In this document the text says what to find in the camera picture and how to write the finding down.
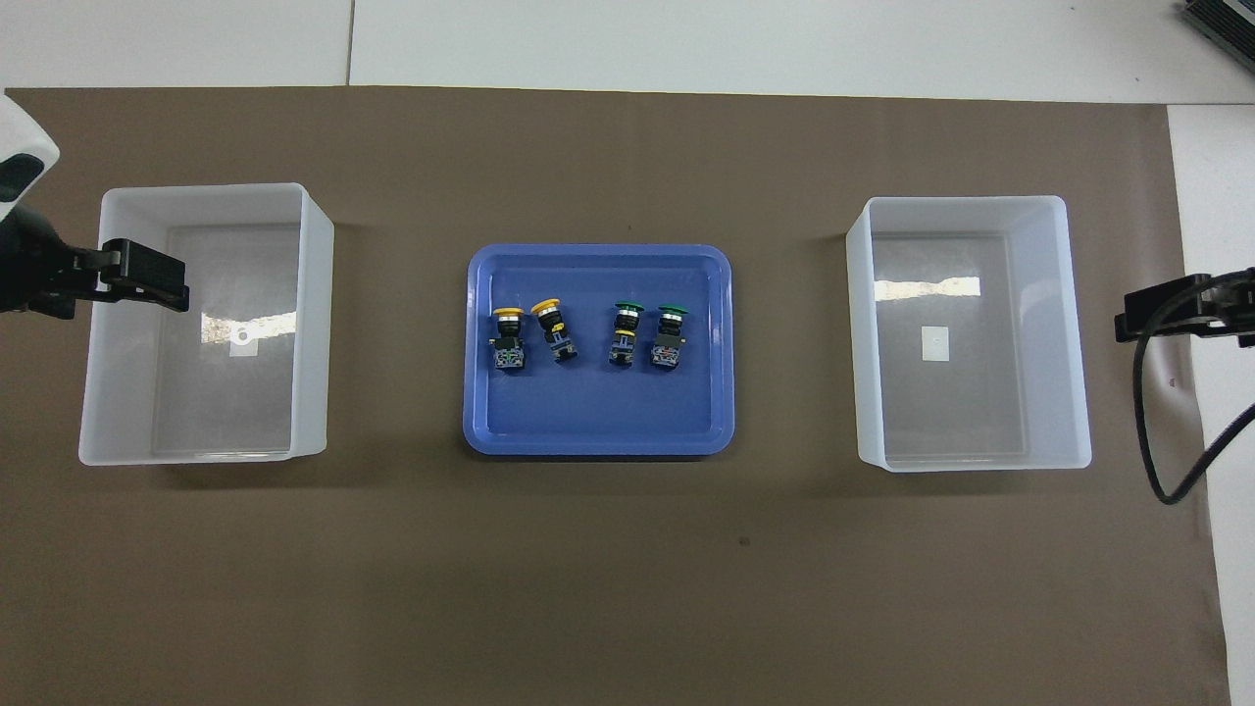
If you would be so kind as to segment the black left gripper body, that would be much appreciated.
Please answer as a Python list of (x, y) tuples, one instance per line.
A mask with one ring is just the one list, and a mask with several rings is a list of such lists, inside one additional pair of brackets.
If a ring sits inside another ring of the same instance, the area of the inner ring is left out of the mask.
[(75, 251), (34, 209), (13, 209), (1, 224), (1, 312), (75, 317), (77, 303), (56, 280), (75, 265)]

